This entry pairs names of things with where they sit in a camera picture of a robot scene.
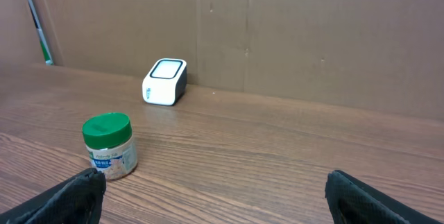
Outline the green lid spice jar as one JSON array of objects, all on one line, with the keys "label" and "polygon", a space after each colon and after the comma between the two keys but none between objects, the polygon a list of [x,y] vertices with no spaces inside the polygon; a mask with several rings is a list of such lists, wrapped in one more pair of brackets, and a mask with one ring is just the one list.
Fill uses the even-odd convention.
[{"label": "green lid spice jar", "polygon": [[130,174],[138,164],[133,129],[128,115],[109,112],[88,119],[82,127],[91,164],[116,180]]}]

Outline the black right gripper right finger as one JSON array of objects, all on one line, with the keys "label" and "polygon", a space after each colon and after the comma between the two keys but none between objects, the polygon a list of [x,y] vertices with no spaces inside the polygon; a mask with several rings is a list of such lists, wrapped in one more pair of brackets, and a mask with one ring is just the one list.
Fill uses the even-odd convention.
[{"label": "black right gripper right finger", "polygon": [[341,170],[328,174],[325,198],[335,224],[439,224]]}]

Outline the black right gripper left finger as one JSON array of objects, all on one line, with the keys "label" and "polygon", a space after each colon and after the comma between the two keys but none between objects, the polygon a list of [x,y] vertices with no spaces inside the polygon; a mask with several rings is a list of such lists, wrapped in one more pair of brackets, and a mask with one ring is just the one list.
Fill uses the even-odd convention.
[{"label": "black right gripper left finger", "polygon": [[89,168],[1,214],[2,223],[98,224],[105,174]]}]

